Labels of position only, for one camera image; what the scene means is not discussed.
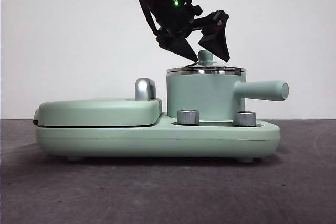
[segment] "green led light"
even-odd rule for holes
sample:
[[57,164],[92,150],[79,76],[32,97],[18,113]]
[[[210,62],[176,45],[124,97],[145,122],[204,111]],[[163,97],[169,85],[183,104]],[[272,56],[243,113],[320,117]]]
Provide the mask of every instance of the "green led light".
[[178,7],[179,5],[180,5],[180,2],[178,1],[178,0],[173,0],[174,1],[174,5],[176,6],[176,7]]

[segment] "gray table surface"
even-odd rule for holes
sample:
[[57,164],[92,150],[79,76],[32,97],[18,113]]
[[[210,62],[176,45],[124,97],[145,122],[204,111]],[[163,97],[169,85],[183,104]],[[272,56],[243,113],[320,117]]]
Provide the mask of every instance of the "gray table surface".
[[336,223],[336,120],[269,120],[274,155],[89,158],[35,142],[31,120],[1,120],[1,223]]

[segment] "white wall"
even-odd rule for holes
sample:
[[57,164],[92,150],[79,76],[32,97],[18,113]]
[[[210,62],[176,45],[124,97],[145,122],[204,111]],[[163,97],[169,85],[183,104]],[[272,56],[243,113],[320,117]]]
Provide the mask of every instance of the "white wall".
[[[230,14],[230,66],[248,81],[286,80],[285,102],[247,101],[264,119],[335,119],[336,0],[193,0]],[[138,0],[1,0],[1,115],[29,119],[43,102],[133,97],[190,62],[160,49]],[[200,33],[190,36],[199,50]]]

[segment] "pot handle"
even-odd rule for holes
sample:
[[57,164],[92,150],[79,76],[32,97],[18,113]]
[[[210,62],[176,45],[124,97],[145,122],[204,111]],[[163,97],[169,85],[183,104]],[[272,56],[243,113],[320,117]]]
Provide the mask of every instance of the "pot handle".
[[238,82],[235,95],[241,98],[284,101],[289,94],[288,84],[284,81]]

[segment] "stainless steel rim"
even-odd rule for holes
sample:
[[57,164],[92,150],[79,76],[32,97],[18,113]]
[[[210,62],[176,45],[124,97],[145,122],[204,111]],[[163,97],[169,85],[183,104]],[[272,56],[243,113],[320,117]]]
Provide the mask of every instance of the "stainless steel rim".
[[245,75],[244,68],[233,67],[185,67],[172,68],[167,71],[167,76],[173,75],[191,75],[191,74],[223,74],[227,76]]
[[178,71],[178,72],[168,72],[167,76],[188,76],[193,74],[221,74],[226,76],[244,76],[244,72],[236,71],[217,71],[217,70],[194,70],[194,71]]

